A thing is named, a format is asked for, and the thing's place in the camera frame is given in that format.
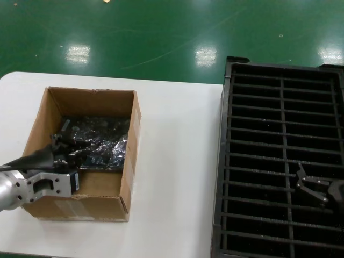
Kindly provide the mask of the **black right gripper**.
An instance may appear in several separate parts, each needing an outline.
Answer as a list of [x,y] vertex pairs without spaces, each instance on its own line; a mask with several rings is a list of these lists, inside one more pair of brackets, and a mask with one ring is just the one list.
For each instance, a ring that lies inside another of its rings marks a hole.
[[307,176],[303,166],[300,163],[298,165],[296,192],[306,204],[325,207],[329,198],[333,205],[343,206],[343,181],[329,184],[329,181]]

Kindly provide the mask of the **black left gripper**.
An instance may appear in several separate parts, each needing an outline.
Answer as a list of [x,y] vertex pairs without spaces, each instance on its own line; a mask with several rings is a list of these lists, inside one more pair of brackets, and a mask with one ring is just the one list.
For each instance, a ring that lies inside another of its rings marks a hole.
[[78,170],[78,160],[56,159],[54,155],[68,155],[78,150],[76,141],[64,134],[51,135],[51,144],[34,153],[20,157],[5,164],[5,171],[20,171],[26,173],[30,170],[45,170],[53,168],[57,172],[70,172]]

